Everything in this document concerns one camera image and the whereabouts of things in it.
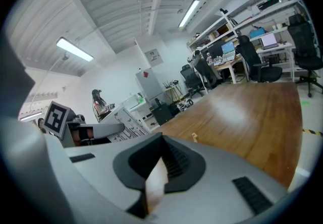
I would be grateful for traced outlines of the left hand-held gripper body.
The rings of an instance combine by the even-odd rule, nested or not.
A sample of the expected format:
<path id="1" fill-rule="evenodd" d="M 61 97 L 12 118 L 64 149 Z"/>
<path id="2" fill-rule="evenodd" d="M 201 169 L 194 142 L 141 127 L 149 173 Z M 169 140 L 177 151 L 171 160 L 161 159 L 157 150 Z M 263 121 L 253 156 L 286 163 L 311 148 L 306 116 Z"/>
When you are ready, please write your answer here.
<path id="1" fill-rule="evenodd" d="M 44 129 L 55 135 L 63 147 L 89 146 L 94 144 L 94 138 L 82 139 L 81 128 L 85 129 L 84 134 L 88 135 L 85 118 L 77 115 L 72 109 L 55 101 L 50 103 L 47 110 Z"/>

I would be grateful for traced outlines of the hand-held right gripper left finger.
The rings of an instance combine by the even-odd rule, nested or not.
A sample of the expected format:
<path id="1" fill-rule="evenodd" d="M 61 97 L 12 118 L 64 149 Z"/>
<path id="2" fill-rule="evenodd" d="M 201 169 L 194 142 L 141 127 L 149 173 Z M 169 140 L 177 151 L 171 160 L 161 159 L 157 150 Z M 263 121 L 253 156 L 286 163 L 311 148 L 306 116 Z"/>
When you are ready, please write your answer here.
<path id="1" fill-rule="evenodd" d="M 121 151 L 150 137 L 152 134 L 115 143 L 70 147 L 66 148 L 65 152 L 69 157 L 93 154 L 94 158 L 74 163 L 74 166 L 99 194 L 114 206 L 126 211 L 140 198 L 141 192 L 127 188 L 119 180 L 113 169 L 113 160 Z M 164 163 L 161 159 L 153 165 L 153 170 L 144 182 L 143 195 L 147 199 L 147 211 L 150 214 L 157 208 L 164 196 Z"/>

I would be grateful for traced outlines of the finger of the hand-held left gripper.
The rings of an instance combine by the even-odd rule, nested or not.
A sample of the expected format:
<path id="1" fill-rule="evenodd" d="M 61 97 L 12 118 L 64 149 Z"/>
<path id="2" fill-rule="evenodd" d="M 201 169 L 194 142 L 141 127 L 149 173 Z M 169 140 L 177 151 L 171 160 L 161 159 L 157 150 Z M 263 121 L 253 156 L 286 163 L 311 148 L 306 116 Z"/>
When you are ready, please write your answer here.
<path id="1" fill-rule="evenodd" d="M 93 138 L 102 139 L 111 135 L 116 135 L 124 131 L 125 125 L 122 123 L 118 124 L 96 124 L 93 125 Z"/>

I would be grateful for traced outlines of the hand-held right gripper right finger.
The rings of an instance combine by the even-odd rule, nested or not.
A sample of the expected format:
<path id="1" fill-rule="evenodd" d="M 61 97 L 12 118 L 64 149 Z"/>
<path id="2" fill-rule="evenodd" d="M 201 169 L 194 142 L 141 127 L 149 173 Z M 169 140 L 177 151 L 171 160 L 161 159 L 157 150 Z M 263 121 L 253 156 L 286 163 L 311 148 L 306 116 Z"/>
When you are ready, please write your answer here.
<path id="1" fill-rule="evenodd" d="M 237 223 L 254 216 L 233 180 L 247 177 L 275 204 L 287 189 L 270 175 L 226 150 L 174 138 L 206 162 L 201 179 L 189 190 L 165 194 L 148 216 L 150 223 Z"/>

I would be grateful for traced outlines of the person's left hand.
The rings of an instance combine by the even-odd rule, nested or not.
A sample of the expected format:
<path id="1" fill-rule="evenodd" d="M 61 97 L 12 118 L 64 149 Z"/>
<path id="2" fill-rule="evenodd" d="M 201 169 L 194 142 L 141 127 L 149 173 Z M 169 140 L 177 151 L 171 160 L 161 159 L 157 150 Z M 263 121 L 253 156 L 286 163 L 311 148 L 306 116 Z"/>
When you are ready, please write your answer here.
<path id="1" fill-rule="evenodd" d="M 81 143 L 83 140 L 93 139 L 93 129 L 92 128 L 79 128 L 73 132 L 73 140 L 76 143 Z"/>

